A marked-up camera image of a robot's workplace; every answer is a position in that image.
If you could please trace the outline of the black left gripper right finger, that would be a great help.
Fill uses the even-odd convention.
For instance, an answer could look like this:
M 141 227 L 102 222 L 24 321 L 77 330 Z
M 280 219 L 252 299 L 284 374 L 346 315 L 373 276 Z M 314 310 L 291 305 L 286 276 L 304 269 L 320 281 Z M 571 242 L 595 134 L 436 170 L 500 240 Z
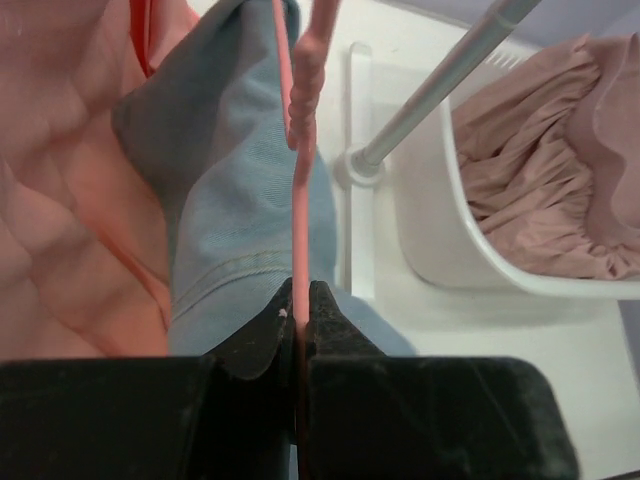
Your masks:
M 307 470 L 313 479 L 576 479 L 553 390 L 511 357 L 383 353 L 309 290 Z

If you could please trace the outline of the coral orange skirt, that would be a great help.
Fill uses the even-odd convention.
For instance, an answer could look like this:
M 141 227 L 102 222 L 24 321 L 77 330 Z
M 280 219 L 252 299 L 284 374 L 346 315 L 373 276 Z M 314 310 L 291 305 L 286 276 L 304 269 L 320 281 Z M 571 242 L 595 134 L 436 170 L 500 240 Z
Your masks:
M 163 356 L 165 221 L 111 127 L 195 26 L 184 1 L 1 5 L 1 355 Z

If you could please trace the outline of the blue denim skirt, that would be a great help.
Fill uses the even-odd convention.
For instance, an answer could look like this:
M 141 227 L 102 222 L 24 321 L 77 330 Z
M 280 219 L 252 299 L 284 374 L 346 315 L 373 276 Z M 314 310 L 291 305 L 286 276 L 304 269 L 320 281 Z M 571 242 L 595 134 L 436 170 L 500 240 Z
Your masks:
M 292 183 L 296 156 L 284 138 L 272 3 L 216 3 L 150 80 L 114 109 L 128 159 L 151 184 L 167 223 L 169 350 L 200 356 L 291 287 L 293 359 L 288 469 L 310 477 L 304 437 L 306 333 L 292 308 Z M 329 174 L 310 178 L 310 286 L 327 284 L 340 311 L 383 353 L 408 342 L 370 306 L 333 284 L 337 234 Z

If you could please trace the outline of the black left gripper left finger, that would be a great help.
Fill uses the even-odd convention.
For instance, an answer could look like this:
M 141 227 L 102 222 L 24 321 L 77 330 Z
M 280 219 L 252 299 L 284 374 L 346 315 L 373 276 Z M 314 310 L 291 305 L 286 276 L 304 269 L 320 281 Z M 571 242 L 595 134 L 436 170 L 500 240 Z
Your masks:
M 291 287 L 201 356 L 8 361 L 5 479 L 283 479 Z

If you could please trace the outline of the dusty pink pleated skirt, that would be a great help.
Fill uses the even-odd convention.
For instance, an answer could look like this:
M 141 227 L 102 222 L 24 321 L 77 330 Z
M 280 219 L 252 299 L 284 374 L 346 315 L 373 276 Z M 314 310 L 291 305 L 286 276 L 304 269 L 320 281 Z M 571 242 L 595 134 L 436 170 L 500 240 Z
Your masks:
M 495 250 L 533 274 L 639 272 L 639 39 L 543 49 L 453 112 L 468 206 Z

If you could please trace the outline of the pink hanger of denim skirt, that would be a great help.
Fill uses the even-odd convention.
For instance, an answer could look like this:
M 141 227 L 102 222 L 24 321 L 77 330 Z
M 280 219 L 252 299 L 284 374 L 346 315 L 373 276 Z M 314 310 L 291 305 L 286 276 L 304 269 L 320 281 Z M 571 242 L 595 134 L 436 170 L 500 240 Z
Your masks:
M 309 322 L 309 183 L 316 156 L 316 109 L 340 3 L 314 1 L 308 28 L 294 47 L 281 1 L 274 1 L 285 137 L 297 154 L 292 183 L 292 308 L 299 339 Z

